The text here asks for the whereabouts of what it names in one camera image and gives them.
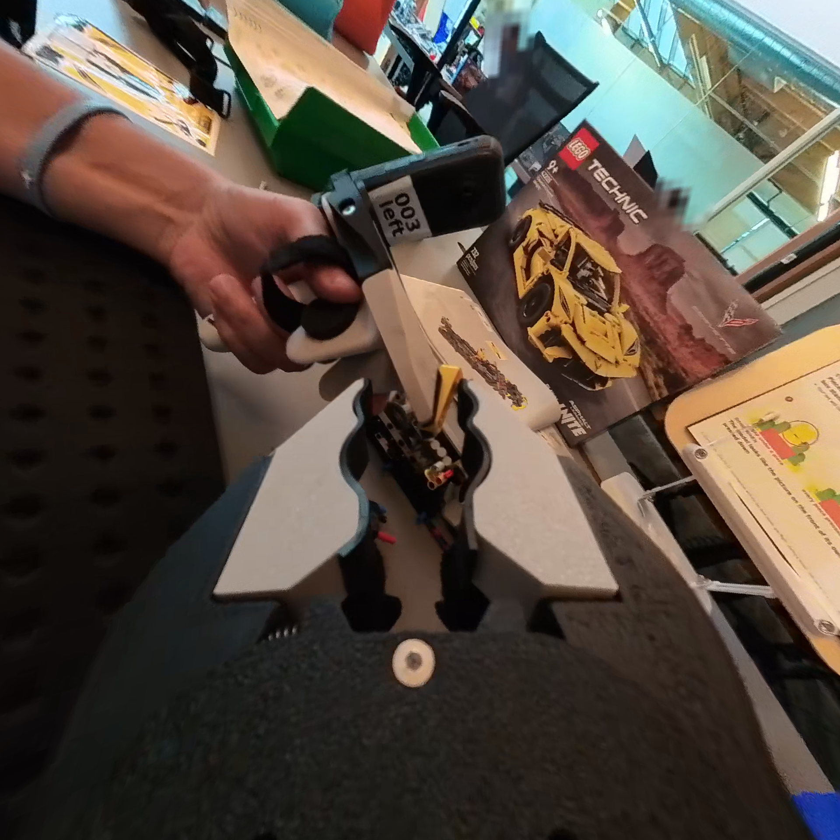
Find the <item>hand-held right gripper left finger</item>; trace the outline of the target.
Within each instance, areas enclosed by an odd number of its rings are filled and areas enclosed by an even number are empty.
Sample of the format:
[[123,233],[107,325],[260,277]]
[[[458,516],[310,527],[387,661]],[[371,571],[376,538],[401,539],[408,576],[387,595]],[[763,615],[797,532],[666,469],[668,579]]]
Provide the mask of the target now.
[[361,478],[372,384],[356,380],[275,449],[213,595],[264,600],[301,592],[356,549],[369,531]]

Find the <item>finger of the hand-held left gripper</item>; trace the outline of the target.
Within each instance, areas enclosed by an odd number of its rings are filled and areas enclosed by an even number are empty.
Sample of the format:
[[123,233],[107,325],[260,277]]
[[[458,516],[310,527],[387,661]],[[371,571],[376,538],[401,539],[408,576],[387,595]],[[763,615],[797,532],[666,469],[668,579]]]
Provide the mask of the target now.
[[419,422],[433,422],[438,359],[399,273],[384,269],[363,282],[364,301]]

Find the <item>lego car model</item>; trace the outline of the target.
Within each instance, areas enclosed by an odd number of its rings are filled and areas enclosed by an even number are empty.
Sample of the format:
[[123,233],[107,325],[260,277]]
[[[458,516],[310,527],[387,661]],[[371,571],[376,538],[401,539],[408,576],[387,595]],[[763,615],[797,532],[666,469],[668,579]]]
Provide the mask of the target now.
[[461,455],[443,432],[425,433],[404,393],[373,400],[365,423],[369,444],[406,498],[416,523],[443,551],[457,540],[461,496],[466,483]]

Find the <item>person's left forearm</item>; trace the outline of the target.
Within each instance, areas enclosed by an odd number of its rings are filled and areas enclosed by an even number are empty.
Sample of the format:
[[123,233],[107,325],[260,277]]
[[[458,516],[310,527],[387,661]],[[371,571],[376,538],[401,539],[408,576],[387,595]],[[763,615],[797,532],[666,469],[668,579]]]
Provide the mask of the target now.
[[[18,159],[56,111],[85,99],[2,44],[2,194],[25,202]],[[45,177],[52,217],[119,241],[164,264],[186,212],[219,177],[129,119],[90,121]]]

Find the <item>grey wristband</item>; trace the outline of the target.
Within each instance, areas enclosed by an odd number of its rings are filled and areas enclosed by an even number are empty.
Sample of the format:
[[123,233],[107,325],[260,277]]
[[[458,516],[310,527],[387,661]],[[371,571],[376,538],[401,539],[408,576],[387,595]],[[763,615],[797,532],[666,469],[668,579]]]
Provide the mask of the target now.
[[46,216],[52,216],[45,192],[48,168],[74,142],[79,132],[100,116],[130,118],[125,111],[103,101],[82,99],[56,111],[35,133],[17,161],[17,173],[27,204]]

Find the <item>lego set box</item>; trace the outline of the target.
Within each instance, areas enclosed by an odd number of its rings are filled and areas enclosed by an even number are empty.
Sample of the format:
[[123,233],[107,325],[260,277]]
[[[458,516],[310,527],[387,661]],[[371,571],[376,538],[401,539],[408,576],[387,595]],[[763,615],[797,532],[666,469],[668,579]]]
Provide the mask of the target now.
[[[458,269],[581,445],[767,349],[781,327],[591,126],[544,134]],[[669,206],[674,197],[677,208]]]

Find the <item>blue plastic bin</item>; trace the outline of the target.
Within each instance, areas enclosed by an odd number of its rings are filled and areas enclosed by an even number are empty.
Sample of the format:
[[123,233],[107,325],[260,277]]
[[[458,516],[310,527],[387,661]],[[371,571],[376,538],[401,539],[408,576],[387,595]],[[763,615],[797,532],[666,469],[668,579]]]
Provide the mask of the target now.
[[804,791],[792,801],[814,839],[839,839],[839,793]]

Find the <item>teal roll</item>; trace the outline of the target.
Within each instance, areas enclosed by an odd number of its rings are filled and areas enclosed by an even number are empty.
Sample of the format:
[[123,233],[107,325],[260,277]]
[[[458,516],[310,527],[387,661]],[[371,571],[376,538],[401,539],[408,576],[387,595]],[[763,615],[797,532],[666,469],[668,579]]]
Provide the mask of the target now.
[[331,41],[333,29],[343,1],[278,1],[321,38]]

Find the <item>printed instruction sheet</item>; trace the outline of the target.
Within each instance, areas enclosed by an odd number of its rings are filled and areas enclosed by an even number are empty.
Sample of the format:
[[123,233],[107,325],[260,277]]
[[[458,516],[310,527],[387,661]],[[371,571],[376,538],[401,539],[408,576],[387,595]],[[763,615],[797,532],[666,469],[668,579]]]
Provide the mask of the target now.
[[839,363],[689,426],[787,562],[839,593]]

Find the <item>green plastic bin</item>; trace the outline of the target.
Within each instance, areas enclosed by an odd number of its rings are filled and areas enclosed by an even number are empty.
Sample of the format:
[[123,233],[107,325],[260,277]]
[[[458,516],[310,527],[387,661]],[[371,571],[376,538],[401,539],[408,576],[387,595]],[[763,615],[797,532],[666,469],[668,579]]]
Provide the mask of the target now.
[[276,118],[234,48],[224,52],[239,101],[266,158],[283,179],[313,192],[334,173],[357,171],[415,154],[386,138],[318,89],[309,87],[287,116]]

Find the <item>black office chair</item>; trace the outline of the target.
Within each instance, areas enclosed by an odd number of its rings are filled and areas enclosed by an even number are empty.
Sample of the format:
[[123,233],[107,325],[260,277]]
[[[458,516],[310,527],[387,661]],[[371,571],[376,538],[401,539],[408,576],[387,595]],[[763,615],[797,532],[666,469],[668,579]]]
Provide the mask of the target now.
[[440,146],[484,135],[494,138],[510,165],[598,85],[538,31],[521,49],[503,48],[498,73],[466,92],[450,93],[438,86],[427,126]]

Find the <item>yellow sticker sheet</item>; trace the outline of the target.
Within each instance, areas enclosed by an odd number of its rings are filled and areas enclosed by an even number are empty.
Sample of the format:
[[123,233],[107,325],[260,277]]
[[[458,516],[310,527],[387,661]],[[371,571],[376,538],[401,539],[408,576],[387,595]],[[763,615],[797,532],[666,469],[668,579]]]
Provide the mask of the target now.
[[36,34],[24,54],[100,98],[111,100],[211,156],[222,117],[168,76],[86,19],[62,14]]

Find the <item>paper sheets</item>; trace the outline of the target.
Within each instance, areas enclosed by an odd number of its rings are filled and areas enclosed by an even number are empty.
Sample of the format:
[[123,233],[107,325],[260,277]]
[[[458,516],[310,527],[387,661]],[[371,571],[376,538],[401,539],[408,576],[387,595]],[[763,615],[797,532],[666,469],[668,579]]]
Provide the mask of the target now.
[[277,2],[227,1],[227,40],[271,115],[291,114],[306,92],[318,92],[414,154],[413,109],[386,82],[317,35]]

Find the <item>lego instruction booklet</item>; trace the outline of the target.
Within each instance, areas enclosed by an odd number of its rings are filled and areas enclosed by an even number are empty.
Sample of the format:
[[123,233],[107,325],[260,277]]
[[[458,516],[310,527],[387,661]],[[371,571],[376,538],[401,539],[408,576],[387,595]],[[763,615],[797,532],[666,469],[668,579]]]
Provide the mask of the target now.
[[560,420],[550,388],[505,344],[482,308],[462,290],[402,275],[409,301],[436,356],[484,382],[538,432]]

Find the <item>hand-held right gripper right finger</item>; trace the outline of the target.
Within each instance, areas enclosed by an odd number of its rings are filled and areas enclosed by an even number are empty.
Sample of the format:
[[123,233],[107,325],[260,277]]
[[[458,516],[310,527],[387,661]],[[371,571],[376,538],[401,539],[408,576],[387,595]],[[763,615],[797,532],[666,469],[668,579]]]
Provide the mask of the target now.
[[610,600],[618,594],[559,457],[483,381],[461,381],[462,502],[474,583],[491,601]]

